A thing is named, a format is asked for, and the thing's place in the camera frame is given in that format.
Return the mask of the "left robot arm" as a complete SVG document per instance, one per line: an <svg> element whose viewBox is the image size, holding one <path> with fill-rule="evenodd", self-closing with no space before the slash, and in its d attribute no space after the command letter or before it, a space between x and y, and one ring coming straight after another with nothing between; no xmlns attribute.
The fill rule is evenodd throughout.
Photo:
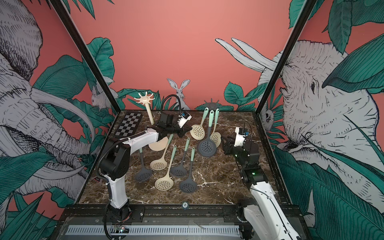
<svg viewBox="0 0 384 240"><path fill-rule="evenodd" d="M107 141L108 149L103 150L95 171L98 177L106 182L109 191L107 210L111 211L115 219L126 220L132 212L125 187L125 174L129 169L132 153L162 140L168 134L183 137L192 129L186 124L191 118L189 113L181 112L178 120L173 122L172 115L162 112L154 126L129 137L111 138Z"/></svg>

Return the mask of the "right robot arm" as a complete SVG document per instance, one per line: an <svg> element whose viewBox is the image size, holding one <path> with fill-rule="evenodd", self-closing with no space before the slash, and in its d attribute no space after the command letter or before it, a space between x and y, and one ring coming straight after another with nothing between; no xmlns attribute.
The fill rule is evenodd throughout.
<svg viewBox="0 0 384 240"><path fill-rule="evenodd" d="M243 184L250 190L255 203L239 205L239 220L252 225L261 240L301 240L284 214L275 192L259 166L259 147L245 136L221 137L225 155L235 158Z"/></svg>

